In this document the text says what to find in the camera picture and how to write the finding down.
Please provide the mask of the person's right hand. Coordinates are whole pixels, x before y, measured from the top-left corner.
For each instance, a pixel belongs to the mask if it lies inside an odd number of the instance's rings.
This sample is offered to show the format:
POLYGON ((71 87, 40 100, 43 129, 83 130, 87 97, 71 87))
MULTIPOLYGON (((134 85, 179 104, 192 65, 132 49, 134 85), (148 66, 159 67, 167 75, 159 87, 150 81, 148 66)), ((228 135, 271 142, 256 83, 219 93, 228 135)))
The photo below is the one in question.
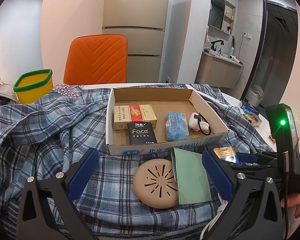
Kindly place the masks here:
POLYGON ((286 199, 283 198, 281 200, 281 207, 293 207, 296 206, 296 210, 294 213, 295 218, 300 217, 300 194, 298 193, 293 193, 290 194, 286 199))

